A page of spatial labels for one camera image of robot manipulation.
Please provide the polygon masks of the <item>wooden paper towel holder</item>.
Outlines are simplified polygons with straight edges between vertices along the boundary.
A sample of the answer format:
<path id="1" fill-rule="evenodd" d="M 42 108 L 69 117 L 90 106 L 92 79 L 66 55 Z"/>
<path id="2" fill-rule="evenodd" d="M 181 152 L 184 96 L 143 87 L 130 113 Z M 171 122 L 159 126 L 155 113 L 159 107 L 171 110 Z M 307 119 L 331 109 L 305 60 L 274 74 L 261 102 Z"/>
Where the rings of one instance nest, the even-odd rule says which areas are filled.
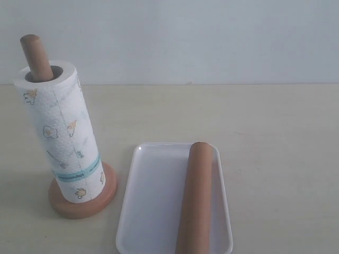
<path id="1" fill-rule="evenodd" d="M 35 34 L 27 34 L 20 39 L 28 66 L 31 70 L 32 82 L 41 83 L 55 79 L 50 60 L 43 47 L 41 39 Z M 105 186 L 102 192 L 93 200 L 85 203 L 71 203 L 67 201 L 53 175 L 48 190 L 48 199 L 52 208 L 63 217 L 69 219 L 82 219 L 92 216 L 103 210 L 114 198 L 117 191 L 117 177 L 113 168 L 102 161 L 105 174 Z"/>

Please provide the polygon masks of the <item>brown cardboard tube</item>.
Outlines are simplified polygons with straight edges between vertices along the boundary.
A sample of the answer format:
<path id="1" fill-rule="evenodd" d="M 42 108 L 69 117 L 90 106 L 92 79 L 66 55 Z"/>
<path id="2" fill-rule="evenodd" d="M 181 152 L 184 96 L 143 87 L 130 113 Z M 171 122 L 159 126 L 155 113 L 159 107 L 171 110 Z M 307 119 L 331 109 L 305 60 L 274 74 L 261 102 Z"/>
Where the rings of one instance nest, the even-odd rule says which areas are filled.
<path id="1" fill-rule="evenodd" d="M 211 145 L 205 142 L 191 145 L 176 253 L 209 253 L 212 162 Z"/>

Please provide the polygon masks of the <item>printed white paper towel roll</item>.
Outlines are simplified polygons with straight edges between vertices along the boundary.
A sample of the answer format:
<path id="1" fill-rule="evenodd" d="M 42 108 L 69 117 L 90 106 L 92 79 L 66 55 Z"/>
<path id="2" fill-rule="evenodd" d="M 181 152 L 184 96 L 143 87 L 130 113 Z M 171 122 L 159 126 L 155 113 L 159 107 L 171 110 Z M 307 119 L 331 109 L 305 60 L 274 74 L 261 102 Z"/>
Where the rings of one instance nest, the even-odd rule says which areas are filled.
<path id="1" fill-rule="evenodd" d="M 26 67 L 14 79 L 63 197 L 71 203 L 95 199 L 105 174 L 75 66 L 51 61 L 55 79 L 32 82 Z"/>

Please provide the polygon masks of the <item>white rectangular plastic tray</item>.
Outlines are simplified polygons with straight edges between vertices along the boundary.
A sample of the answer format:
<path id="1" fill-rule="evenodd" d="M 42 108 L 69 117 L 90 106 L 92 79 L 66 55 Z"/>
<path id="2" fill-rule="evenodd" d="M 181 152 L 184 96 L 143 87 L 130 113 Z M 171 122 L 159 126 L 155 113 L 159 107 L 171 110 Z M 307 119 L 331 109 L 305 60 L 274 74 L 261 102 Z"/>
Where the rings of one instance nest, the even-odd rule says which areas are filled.
<path id="1" fill-rule="evenodd" d="M 120 253 L 174 253 L 190 143 L 136 146 L 123 199 L 116 247 Z M 210 253 L 231 253 L 233 234 L 220 153 L 213 147 Z"/>

